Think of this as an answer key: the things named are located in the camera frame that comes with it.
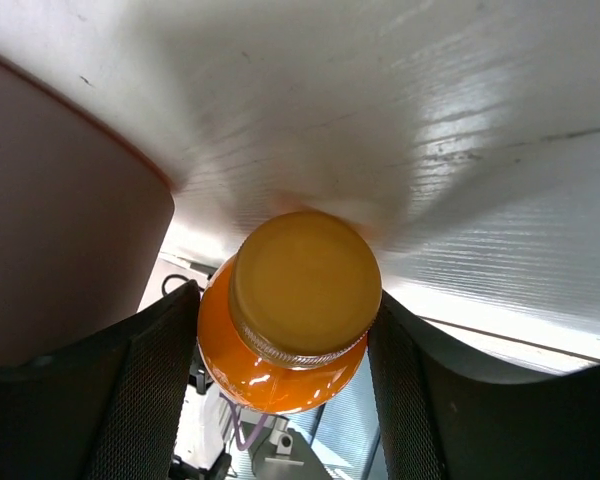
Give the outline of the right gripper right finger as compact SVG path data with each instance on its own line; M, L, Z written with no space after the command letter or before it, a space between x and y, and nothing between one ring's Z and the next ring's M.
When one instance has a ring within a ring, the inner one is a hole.
M368 336L392 479L600 479L600 364L566 375L479 351L384 295Z

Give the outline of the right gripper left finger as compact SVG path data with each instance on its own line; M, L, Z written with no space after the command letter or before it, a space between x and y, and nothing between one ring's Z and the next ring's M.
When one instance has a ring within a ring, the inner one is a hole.
M165 479L196 345L200 292L26 364L0 367L0 479Z

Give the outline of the orange juice bottle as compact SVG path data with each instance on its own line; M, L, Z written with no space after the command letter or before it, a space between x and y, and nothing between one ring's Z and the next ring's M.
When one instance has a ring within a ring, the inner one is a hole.
M198 344L230 401L294 414L354 377L381 303L381 274L363 237L318 211L257 227L202 295Z

